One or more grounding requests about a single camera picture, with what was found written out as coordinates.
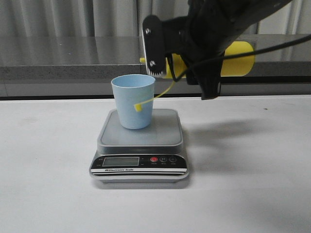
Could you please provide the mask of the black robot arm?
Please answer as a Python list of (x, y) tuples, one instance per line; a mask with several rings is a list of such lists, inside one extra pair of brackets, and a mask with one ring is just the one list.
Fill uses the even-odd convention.
[[(275, 13), (287, 0), (190, 0), (187, 16), (162, 21), (155, 15), (142, 23), (146, 70), (164, 77), (166, 58), (181, 56), (187, 67), (189, 85), (199, 85), (204, 100), (221, 91), (221, 66), (225, 50), (251, 25)], [(220, 58), (200, 65), (199, 62)]]

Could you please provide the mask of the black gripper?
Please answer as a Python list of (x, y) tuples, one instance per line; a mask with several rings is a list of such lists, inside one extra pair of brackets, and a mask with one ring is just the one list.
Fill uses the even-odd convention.
[(226, 48), (241, 32), (235, 20), (241, 15), (241, 0), (190, 0), (186, 17), (162, 21), (155, 15), (142, 23), (147, 73), (166, 74), (165, 59), (181, 56), (187, 66), (189, 85), (199, 85), (203, 100), (220, 95), (222, 60), (201, 64), (203, 60), (223, 59)]

